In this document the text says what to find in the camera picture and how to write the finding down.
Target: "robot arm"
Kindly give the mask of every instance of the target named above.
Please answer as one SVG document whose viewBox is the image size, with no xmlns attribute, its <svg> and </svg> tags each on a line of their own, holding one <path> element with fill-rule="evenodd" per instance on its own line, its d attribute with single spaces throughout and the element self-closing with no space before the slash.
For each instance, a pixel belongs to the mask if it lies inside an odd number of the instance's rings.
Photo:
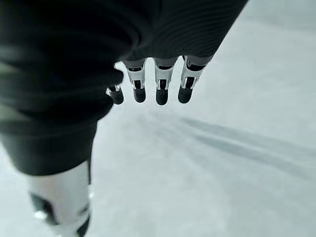
<svg viewBox="0 0 316 237">
<path fill-rule="evenodd" d="M 57 234 L 84 236 L 97 121 L 123 102 L 123 61 L 143 102 L 146 58 L 157 103 L 184 57 L 187 103 L 246 0 L 0 1 L 0 133 L 28 181 L 36 216 Z"/>
</svg>

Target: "white floor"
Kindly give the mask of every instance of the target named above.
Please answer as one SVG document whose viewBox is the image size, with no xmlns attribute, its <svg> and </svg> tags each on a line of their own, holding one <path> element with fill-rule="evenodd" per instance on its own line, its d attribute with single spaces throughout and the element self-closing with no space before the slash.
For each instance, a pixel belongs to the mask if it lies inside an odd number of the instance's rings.
<svg viewBox="0 0 316 237">
<path fill-rule="evenodd" d="M 152 59 L 145 103 L 125 78 L 125 102 L 99 122 L 87 236 L 316 236 L 315 42 L 240 19 L 186 105 L 181 59 L 164 107 Z M 0 152 L 0 236 L 52 236 Z"/>
</svg>

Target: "black fabric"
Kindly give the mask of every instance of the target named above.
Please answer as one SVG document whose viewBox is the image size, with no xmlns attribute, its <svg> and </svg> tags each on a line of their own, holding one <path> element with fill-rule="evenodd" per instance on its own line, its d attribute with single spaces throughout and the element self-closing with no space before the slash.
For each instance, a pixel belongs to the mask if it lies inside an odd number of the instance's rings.
<svg viewBox="0 0 316 237">
<path fill-rule="evenodd" d="M 113 104 L 104 91 L 123 78 L 115 62 L 210 57 L 246 2 L 0 1 L 0 104 L 27 117 L 0 120 L 16 167 L 39 175 L 88 159 L 91 124 Z M 145 90 L 134 93 L 145 100 Z"/>
</svg>

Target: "black fingertip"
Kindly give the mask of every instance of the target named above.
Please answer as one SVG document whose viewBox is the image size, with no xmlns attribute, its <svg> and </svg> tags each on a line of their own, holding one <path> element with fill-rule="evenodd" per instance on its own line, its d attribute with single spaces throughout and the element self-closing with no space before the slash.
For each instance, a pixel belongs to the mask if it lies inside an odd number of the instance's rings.
<svg viewBox="0 0 316 237">
<path fill-rule="evenodd" d="M 143 89 L 134 89 L 134 98 L 138 103 L 143 103 L 146 99 L 146 91 Z"/>
<path fill-rule="evenodd" d="M 111 91 L 110 90 L 110 97 L 112 98 L 113 100 L 113 103 L 116 104 L 116 105 L 120 105 L 121 103 L 123 103 L 124 101 L 124 96 L 123 96 L 123 92 L 122 92 L 122 89 L 120 88 L 119 91 Z"/>
<path fill-rule="evenodd" d="M 182 103 L 182 104 L 188 103 L 190 101 L 190 99 L 191 99 L 192 91 L 193 90 L 190 89 L 190 88 L 183 89 L 180 86 L 179 94 L 178 94 L 178 100 L 180 101 L 180 103 Z"/>
<path fill-rule="evenodd" d="M 85 236 L 85 234 L 88 231 L 89 223 L 90 223 L 90 216 L 84 222 L 84 224 L 77 230 L 77 234 L 79 235 L 79 237 L 84 237 Z"/>
<path fill-rule="evenodd" d="M 165 105 L 168 101 L 168 90 L 156 90 L 156 101 L 159 105 Z"/>
</svg>

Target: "white surface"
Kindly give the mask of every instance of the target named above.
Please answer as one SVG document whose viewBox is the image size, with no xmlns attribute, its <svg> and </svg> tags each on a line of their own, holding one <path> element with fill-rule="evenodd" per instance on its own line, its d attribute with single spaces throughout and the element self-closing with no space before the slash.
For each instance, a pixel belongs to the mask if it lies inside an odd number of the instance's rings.
<svg viewBox="0 0 316 237">
<path fill-rule="evenodd" d="M 164 107 L 152 59 L 143 104 L 125 78 L 94 143 L 88 237 L 316 236 L 315 42 L 239 19 L 186 105 L 181 59 Z M 0 236 L 52 236 L 3 156 Z"/>
</svg>

